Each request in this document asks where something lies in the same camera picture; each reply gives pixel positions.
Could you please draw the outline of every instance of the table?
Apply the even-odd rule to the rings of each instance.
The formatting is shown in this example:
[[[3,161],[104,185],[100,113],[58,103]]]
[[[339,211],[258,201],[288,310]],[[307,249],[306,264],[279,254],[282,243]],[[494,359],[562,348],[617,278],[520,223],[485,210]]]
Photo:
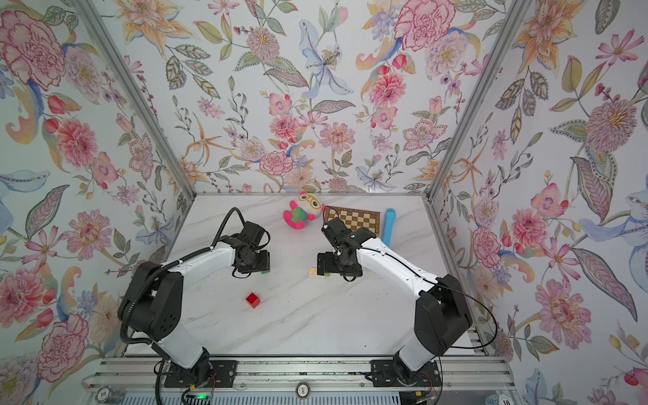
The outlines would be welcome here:
[[[322,235],[321,219],[297,231],[282,213],[296,196],[199,196],[182,227],[170,259],[208,246],[225,214],[238,207],[245,220],[268,230],[272,241],[270,273],[234,279],[230,267],[204,278],[183,295],[182,322],[211,354],[392,355],[413,333],[414,302],[392,284],[366,270],[352,283],[339,275],[309,277],[318,252],[332,248]],[[379,211],[396,210],[391,248],[412,263],[443,277],[447,274],[421,196],[327,196],[327,205]],[[224,234],[241,230],[234,214]],[[261,304],[252,308],[249,293]],[[456,345],[471,346],[464,334]],[[155,354],[131,345],[126,355]],[[447,354],[472,355],[450,349]]]

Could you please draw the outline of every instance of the wooden chessboard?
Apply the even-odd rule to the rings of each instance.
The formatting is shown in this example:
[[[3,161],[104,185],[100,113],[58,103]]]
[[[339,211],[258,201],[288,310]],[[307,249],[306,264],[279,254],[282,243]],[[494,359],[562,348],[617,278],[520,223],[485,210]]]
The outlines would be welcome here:
[[[337,216],[340,217],[351,231],[365,227],[376,235],[380,232],[380,213],[376,211],[327,206],[326,221],[332,220]]]

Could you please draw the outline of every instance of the stuffed animal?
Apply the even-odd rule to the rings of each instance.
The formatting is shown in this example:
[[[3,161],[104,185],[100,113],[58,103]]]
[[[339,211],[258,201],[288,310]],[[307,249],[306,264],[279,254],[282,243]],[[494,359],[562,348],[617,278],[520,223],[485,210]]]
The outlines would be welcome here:
[[[326,208],[315,194],[302,191],[297,201],[290,202],[291,211],[284,211],[284,221],[294,229],[304,229],[306,220],[312,221]]]

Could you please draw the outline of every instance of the wall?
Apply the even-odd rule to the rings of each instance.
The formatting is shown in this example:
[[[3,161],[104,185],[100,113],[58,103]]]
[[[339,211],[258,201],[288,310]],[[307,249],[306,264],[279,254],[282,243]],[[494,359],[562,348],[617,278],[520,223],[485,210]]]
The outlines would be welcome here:
[[[67,1],[0,6],[0,403],[69,403],[189,201]]]
[[[507,6],[94,4],[198,192],[423,191]]]
[[[537,0],[435,199],[531,405],[648,403],[647,13]]]

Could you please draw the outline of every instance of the red block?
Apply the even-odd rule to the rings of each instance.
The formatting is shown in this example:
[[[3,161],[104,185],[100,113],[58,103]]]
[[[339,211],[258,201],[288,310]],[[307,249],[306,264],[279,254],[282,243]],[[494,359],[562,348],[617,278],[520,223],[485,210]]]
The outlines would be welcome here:
[[[259,297],[257,297],[254,293],[248,295],[245,300],[252,306],[252,308],[256,308],[261,303]]]

